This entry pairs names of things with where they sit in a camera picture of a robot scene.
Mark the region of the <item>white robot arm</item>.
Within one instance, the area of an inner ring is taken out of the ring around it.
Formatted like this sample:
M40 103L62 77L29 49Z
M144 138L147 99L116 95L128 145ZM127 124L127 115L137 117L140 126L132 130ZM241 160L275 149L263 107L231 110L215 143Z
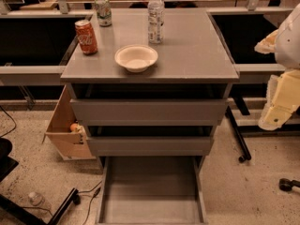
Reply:
M300 107L300 4L254 51L273 53L276 62L285 67L281 75L272 75L268 81L267 101L258 122L261 129L276 130Z

